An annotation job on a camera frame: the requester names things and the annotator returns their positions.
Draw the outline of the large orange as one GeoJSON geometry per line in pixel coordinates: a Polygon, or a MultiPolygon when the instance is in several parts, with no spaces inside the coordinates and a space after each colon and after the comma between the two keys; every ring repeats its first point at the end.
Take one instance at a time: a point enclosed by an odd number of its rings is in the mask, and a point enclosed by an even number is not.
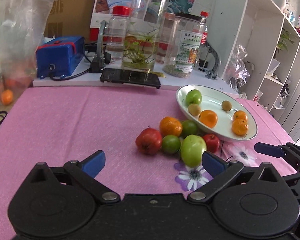
{"type": "Polygon", "coordinates": [[[212,110],[204,110],[199,116],[198,120],[209,128],[214,128],[218,122],[218,115],[212,110]]]}

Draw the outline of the crumpled clear plastic bag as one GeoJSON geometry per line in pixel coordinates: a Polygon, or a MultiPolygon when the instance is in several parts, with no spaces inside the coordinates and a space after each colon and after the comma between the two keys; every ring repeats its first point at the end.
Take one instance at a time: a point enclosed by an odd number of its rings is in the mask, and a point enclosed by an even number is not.
{"type": "Polygon", "coordinates": [[[246,49],[241,44],[236,45],[226,67],[224,80],[235,91],[245,85],[250,77],[244,62],[247,55],[246,49]]]}

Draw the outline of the white raised board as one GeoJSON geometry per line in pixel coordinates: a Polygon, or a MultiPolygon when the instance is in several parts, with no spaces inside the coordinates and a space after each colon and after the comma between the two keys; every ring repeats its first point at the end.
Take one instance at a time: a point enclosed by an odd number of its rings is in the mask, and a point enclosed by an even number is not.
{"type": "MultiPolygon", "coordinates": [[[[100,73],[86,73],[75,79],[66,81],[53,81],[50,78],[37,78],[33,81],[34,87],[49,87],[49,86],[111,86],[110,83],[102,83],[100,81],[100,73]]],[[[239,94],[230,88],[221,78],[215,80],[206,77],[204,72],[194,69],[188,78],[179,78],[171,76],[167,73],[164,77],[159,77],[161,88],[165,90],[178,90],[179,87],[185,85],[202,85],[218,91],[221,91],[232,98],[239,98],[239,94]]]]}

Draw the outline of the black smartphone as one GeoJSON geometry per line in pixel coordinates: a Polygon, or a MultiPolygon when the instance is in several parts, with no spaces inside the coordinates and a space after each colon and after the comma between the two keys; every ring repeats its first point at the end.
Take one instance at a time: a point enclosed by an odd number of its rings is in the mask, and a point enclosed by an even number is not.
{"type": "Polygon", "coordinates": [[[161,88],[160,80],[156,74],[126,69],[104,68],[100,81],[161,88]]]}

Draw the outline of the clear plastic fruit bag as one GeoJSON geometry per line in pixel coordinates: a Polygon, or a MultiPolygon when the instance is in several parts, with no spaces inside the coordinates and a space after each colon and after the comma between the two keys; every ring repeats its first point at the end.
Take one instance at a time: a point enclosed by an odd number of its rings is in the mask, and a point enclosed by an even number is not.
{"type": "Polygon", "coordinates": [[[12,104],[37,77],[36,51],[55,1],[0,0],[0,106],[12,104]]]}

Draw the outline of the cardboard box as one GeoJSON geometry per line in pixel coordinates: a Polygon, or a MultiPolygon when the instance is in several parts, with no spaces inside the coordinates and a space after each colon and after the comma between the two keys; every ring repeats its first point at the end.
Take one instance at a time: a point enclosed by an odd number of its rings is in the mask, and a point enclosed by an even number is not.
{"type": "Polygon", "coordinates": [[[54,1],[44,36],[83,36],[88,40],[94,2],[95,0],[54,1]]]}

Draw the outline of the white shelf unit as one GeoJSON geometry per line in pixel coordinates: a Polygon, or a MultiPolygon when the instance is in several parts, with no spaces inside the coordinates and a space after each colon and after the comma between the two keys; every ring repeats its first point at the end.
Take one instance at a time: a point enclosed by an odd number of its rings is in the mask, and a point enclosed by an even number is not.
{"type": "Polygon", "coordinates": [[[221,59],[221,78],[236,46],[247,50],[246,60],[254,69],[243,91],[249,100],[261,91],[260,104],[282,124],[288,105],[275,103],[289,77],[291,93],[300,81],[300,36],[280,7],[273,0],[215,0],[207,40],[221,59]]]}

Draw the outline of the white oval plate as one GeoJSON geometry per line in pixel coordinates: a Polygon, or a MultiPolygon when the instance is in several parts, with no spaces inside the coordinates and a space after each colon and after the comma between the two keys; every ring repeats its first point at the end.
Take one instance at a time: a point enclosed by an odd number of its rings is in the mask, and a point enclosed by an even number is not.
{"type": "Polygon", "coordinates": [[[175,98],[180,110],[183,112],[183,114],[186,116],[187,119],[194,121],[197,124],[198,128],[203,132],[213,133],[223,141],[244,142],[244,141],[249,141],[254,139],[258,134],[257,123],[254,117],[251,115],[251,113],[238,101],[236,101],[235,99],[233,99],[232,97],[228,96],[223,92],[220,92],[216,89],[209,88],[206,86],[186,85],[180,87],[177,90],[175,98]],[[186,104],[185,98],[187,93],[193,89],[199,90],[202,94],[202,101],[201,104],[199,105],[201,110],[202,111],[212,110],[218,115],[218,122],[214,128],[209,128],[205,126],[198,120],[197,116],[192,116],[188,112],[188,105],[186,104]],[[232,109],[228,112],[222,109],[221,104],[224,100],[228,100],[232,104],[232,109]],[[233,122],[233,114],[239,110],[244,111],[248,116],[249,129],[248,129],[248,133],[243,137],[235,135],[231,129],[232,122],[233,122]]]}

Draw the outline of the orange top mandarin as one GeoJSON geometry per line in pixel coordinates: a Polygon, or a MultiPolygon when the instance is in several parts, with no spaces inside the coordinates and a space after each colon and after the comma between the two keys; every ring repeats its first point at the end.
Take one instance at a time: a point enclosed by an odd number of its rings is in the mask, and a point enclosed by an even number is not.
{"type": "Polygon", "coordinates": [[[160,121],[159,129],[163,137],[167,135],[179,137],[182,134],[183,126],[178,119],[167,116],[160,121]]]}

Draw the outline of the brown kiwi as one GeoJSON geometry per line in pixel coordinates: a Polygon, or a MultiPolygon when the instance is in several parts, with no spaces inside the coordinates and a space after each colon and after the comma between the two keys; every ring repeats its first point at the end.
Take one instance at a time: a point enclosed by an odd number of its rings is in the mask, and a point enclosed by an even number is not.
{"type": "Polygon", "coordinates": [[[198,104],[192,103],[188,106],[188,112],[192,116],[198,116],[202,112],[200,106],[198,104]]]}
{"type": "Polygon", "coordinates": [[[232,104],[228,100],[224,100],[221,104],[222,109],[226,112],[230,111],[232,109],[232,104]]]}

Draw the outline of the small red apple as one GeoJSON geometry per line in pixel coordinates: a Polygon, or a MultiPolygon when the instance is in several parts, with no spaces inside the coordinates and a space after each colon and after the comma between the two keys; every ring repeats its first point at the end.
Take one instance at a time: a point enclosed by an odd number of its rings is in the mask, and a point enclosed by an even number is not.
{"type": "Polygon", "coordinates": [[[216,153],[220,147],[219,138],[214,134],[206,134],[202,138],[206,143],[207,150],[211,153],[216,153]]]}

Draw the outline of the cola bottle red cap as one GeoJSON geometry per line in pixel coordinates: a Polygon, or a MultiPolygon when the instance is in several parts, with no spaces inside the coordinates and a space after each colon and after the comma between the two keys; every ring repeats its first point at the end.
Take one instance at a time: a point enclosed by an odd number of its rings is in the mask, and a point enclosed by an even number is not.
{"type": "Polygon", "coordinates": [[[200,46],[197,50],[197,57],[196,57],[196,60],[195,60],[195,63],[194,63],[194,67],[198,67],[199,66],[199,61],[200,61],[200,55],[201,53],[203,52],[203,48],[204,48],[204,45],[205,45],[205,42],[206,42],[206,39],[207,39],[207,34],[208,34],[208,30],[207,30],[207,19],[209,17],[209,13],[208,12],[205,12],[205,11],[202,11],[200,13],[200,16],[202,18],[201,22],[203,24],[203,34],[202,34],[202,38],[201,38],[201,42],[200,42],[200,46]]]}

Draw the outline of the blue electric box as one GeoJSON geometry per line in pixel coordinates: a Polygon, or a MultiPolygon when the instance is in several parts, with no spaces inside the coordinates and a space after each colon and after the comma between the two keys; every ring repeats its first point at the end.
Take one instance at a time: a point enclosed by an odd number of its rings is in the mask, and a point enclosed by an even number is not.
{"type": "Polygon", "coordinates": [[[70,77],[84,57],[85,38],[57,37],[39,46],[36,51],[37,77],[70,77]]]}

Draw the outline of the small green fruit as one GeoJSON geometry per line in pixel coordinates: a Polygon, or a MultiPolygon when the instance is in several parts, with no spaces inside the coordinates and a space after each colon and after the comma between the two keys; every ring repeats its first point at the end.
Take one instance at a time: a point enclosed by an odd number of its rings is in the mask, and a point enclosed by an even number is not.
{"type": "Polygon", "coordinates": [[[194,121],[185,120],[182,123],[182,133],[181,136],[185,139],[189,135],[197,135],[198,134],[198,126],[194,121]]]}
{"type": "Polygon", "coordinates": [[[161,149],[166,154],[176,154],[181,147],[181,140],[175,135],[167,135],[162,139],[161,149]]]}

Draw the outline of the clear jar with label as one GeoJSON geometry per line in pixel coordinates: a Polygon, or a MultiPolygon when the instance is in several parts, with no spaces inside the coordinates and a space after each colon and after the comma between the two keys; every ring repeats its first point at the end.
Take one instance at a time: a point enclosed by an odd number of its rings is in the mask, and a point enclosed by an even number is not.
{"type": "Polygon", "coordinates": [[[165,73],[180,78],[191,75],[204,30],[202,17],[176,13],[162,67],[165,73]]]}

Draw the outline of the small green fruit back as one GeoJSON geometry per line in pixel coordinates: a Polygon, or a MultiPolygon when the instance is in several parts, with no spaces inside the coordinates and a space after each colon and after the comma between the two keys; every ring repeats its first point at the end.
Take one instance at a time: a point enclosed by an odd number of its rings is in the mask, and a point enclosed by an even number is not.
{"type": "Polygon", "coordinates": [[[197,135],[198,134],[198,126],[194,121],[185,120],[182,123],[182,133],[181,136],[185,139],[189,135],[197,135]]]}

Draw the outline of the glass vase with plant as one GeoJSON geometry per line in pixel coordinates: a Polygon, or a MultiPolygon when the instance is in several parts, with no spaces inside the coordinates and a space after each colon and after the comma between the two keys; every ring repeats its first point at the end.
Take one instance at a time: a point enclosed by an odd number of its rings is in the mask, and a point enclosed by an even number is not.
{"type": "Polygon", "coordinates": [[[155,65],[168,0],[132,0],[122,68],[151,72],[155,65]]]}

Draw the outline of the large red apple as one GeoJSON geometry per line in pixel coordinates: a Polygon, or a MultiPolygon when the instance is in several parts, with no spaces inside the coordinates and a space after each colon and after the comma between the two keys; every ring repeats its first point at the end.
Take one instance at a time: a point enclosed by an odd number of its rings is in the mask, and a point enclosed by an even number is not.
{"type": "Polygon", "coordinates": [[[135,144],[140,153],[156,155],[161,149],[162,136],[158,130],[147,128],[137,136],[135,144]]]}

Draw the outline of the pink tablecloth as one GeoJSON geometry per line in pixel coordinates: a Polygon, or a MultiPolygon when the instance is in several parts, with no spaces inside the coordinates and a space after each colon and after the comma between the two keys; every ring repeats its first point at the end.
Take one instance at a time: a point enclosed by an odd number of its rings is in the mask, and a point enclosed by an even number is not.
{"type": "Polygon", "coordinates": [[[103,150],[106,165],[97,180],[127,193],[183,193],[176,182],[178,159],[138,152],[136,137],[167,117],[180,121],[175,92],[147,88],[29,88],[0,126],[0,239],[15,233],[7,216],[17,189],[40,161],[62,166],[103,150]]]}

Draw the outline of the large green oval apple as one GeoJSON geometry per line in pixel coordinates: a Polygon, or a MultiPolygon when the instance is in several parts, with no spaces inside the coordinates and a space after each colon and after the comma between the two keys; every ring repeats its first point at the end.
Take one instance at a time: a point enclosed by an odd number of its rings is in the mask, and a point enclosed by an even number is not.
{"type": "Polygon", "coordinates": [[[202,101],[202,94],[199,90],[193,89],[187,93],[185,101],[188,106],[191,104],[200,105],[202,101]]]}

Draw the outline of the clear jar red lid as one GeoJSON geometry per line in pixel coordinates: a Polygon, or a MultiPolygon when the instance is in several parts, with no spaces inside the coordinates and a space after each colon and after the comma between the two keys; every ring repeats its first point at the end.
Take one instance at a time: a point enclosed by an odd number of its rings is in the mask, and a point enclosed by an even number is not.
{"type": "Polygon", "coordinates": [[[116,5],[108,23],[106,52],[112,60],[123,57],[124,39],[129,24],[130,7],[116,5]]]}

